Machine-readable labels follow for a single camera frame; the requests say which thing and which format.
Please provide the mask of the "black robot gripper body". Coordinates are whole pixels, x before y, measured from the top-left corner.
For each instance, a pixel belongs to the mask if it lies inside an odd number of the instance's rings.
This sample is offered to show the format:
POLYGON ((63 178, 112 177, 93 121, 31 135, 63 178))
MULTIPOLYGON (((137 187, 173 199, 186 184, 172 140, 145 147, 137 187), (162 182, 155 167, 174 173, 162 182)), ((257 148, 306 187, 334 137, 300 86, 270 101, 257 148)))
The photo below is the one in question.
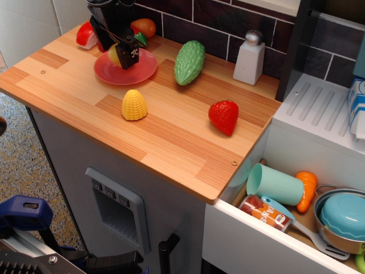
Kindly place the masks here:
POLYGON ((126 51, 135 48, 130 23, 135 15, 134 1, 87 1, 91 12, 90 24, 98 40, 100 51, 121 45, 126 51))

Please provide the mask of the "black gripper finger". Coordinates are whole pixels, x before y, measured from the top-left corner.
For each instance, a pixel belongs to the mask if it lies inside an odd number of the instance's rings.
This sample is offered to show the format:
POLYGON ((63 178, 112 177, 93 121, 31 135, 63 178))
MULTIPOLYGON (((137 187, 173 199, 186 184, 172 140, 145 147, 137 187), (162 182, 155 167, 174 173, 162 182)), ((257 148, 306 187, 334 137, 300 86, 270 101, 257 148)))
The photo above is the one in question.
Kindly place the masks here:
POLYGON ((139 62, 139 45, 135 41, 121 42, 115 46, 117 59, 125 70, 139 62))

